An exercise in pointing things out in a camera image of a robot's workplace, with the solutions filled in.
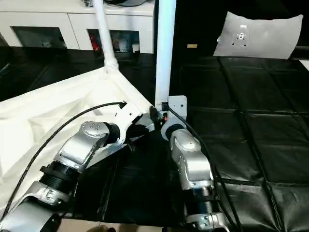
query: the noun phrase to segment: metal bracket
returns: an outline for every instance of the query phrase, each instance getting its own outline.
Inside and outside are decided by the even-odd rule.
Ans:
[[[169,107],[178,113],[184,120],[187,118],[187,97],[186,96],[169,96]],[[168,111],[168,119],[161,128],[161,135],[165,140],[168,140],[166,136],[166,130],[175,124],[180,124],[183,128],[186,125],[181,122],[174,114]]]

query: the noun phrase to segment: small label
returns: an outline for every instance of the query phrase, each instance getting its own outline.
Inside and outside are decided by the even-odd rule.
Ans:
[[[197,44],[196,43],[188,43],[187,44],[187,48],[197,48]]]

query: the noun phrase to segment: black cylinder joint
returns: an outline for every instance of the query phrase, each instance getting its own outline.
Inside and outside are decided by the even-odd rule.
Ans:
[[[79,175],[75,169],[58,161],[53,161],[47,167],[41,167],[40,171],[44,173],[40,179],[42,184],[66,194],[73,190]]]

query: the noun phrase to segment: white tube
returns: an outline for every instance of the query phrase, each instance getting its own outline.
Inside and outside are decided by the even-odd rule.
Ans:
[[[111,34],[107,26],[103,0],[93,0],[96,9],[96,17],[98,21],[98,31],[100,33],[103,53],[104,66],[108,70],[118,70],[118,62],[115,58],[115,53],[112,48]]]
[[[176,0],[160,0],[155,81],[155,107],[158,111],[162,109],[161,103],[167,102],[169,97],[175,11]]]

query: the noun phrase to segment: white fabric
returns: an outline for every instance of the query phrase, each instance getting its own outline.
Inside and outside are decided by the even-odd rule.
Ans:
[[[100,68],[0,102],[0,215],[33,154],[65,121],[90,107],[126,101],[143,113],[150,103],[119,71]],[[20,198],[42,173],[63,143],[87,120],[111,122],[120,110],[108,106],[89,112],[63,129],[38,156],[18,194]]]

